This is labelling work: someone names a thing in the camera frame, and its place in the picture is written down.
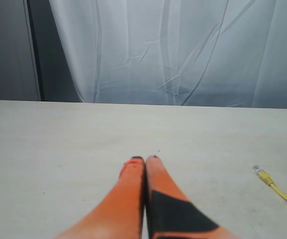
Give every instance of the white curtain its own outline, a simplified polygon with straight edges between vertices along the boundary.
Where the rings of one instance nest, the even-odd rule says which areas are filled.
[[[287,108],[287,0],[50,0],[84,102]]]

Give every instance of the orange object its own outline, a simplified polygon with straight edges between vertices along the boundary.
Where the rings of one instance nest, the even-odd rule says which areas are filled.
[[[162,161],[146,161],[146,203],[150,239],[237,239],[201,213],[182,193]]]
[[[85,218],[57,239],[140,239],[145,165],[141,157],[124,164],[114,188]]]

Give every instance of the cable connector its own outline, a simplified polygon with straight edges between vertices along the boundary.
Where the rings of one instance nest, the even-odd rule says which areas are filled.
[[[255,171],[258,177],[261,178],[261,180],[265,182],[267,185],[270,186],[271,184],[273,184],[273,180],[270,177],[270,175],[266,171],[261,169],[258,165],[254,165],[252,169],[253,171]]]

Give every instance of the ethernet cable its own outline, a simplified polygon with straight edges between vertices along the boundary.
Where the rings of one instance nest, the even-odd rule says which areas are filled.
[[[271,188],[273,188],[273,190],[279,194],[282,198],[284,198],[287,201],[287,195],[284,194],[280,189],[278,189],[277,186],[275,186],[272,178],[270,177],[270,175],[264,171],[263,169],[261,169],[258,165],[254,165],[253,166],[253,171],[255,171],[255,173],[258,175],[258,177],[265,182],[267,185],[269,185]]]

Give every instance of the white table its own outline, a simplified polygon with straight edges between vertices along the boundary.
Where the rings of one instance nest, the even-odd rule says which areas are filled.
[[[0,101],[0,239],[54,237],[151,154],[216,222],[287,238],[287,202],[252,171],[287,193],[287,110]]]

